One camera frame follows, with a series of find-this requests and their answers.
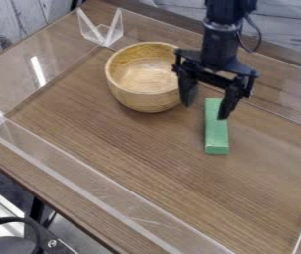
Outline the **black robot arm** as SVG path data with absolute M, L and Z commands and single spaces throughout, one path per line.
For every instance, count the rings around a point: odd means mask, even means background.
M 236 59 L 236 50 L 243 48 L 253 53 L 261 40 L 249 49 L 241 40 L 242 23 L 247 22 L 261 31 L 249 14 L 257 9 L 257 0 L 204 0 L 206 16 L 202 22 L 203 37 L 198 50 L 174 50 L 171 72 L 178 78 L 180 103 L 190 106 L 198 82 L 210 84 L 224 91 L 218 110 L 218 119 L 228 118 L 238 102 L 251 96 L 258 72 Z

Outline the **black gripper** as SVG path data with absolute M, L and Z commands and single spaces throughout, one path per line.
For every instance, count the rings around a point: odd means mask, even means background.
M 192 104 L 198 91 L 198 82 L 206 82 L 211 86 L 224 90 L 218 119 L 226 120 L 239 100 L 243 97 L 249 98 L 251 96 L 258 72 L 236 59 L 232 59 L 223 68 L 210 65 L 200 66 L 198 53 L 195 50 L 174 50 L 175 61 L 171 65 L 171 71 L 178 77 L 180 103 L 186 107 Z M 241 82 L 242 88 L 232 84 L 235 81 Z

